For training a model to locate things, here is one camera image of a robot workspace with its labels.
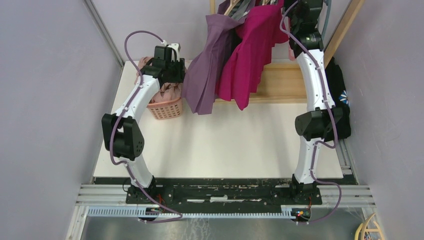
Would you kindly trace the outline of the pink plastic hanger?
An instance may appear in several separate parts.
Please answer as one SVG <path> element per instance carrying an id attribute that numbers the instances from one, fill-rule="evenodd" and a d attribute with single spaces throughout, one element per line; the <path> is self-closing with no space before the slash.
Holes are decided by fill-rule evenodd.
<path id="1" fill-rule="evenodd" d="M 292 62 L 294 62 L 296 60 L 295 53 L 294 53 L 294 51 L 293 51 L 293 49 L 291 48 L 290 45 L 288 46 L 288 58 Z"/>

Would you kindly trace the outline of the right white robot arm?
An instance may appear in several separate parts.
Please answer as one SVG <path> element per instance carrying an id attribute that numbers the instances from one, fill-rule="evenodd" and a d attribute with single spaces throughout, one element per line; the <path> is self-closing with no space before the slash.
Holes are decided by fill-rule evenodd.
<path id="1" fill-rule="evenodd" d="M 323 39 L 317 27 L 323 5 L 322 0 L 284 3 L 284 17 L 289 18 L 289 45 L 300 67 L 307 99 L 306 113 L 294 121 L 300 150 L 288 196 L 295 204 L 302 204 L 309 198 L 309 191 L 316 189 L 319 151 L 322 146 L 336 147 L 336 123 L 343 116 L 343 109 L 332 98 L 325 73 Z"/>

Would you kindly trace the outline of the pink pleated skirt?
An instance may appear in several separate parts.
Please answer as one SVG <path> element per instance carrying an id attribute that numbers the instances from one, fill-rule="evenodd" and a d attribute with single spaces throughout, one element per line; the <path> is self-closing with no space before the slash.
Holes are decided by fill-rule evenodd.
<path id="1" fill-rule="evenodd" d="M 152 56 L 144 56 L 138 61 L 138 67 L 142 69 Z M 164 83 L 160 90 L 152 97 L 150 104 L 173 101 L 181 97 L 183 83 Z"/>

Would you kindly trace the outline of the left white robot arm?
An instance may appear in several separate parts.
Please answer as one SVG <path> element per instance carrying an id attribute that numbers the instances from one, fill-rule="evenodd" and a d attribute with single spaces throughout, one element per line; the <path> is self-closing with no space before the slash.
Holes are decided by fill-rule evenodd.
<path id="1" fill-rule="evenodd" d="M 145 139 L 139 121 L 165 83 L 181 83 L 185 77 L 185 60 L 180 57 L 178 43 L 158 45 L 153 58 L 140 69 L 132 91 L 114 113 L 101 119 L 105 149 L 115 165 L 123 165 L 131 183 L 138 187 L 138 197 L 149 204 L 156 200 L 158 191 L 151 186 L 154 176 L 143 158 Z"/>

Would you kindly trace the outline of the blue-grey plastic hanger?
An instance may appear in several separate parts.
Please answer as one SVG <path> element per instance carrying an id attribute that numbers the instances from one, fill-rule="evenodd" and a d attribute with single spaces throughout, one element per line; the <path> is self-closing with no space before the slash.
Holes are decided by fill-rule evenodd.
<path id="1" fill-rule="evenodd" d="M 325 19 L 324 19 L 322 33 L 321 33 L 322 41 L 324 42 L 328 25 L 329 25 L 329 19 L 330 19 L 330 14 L 332 9 L 332 0 L 324 0 L 323 3 L 326 5 Z"/>

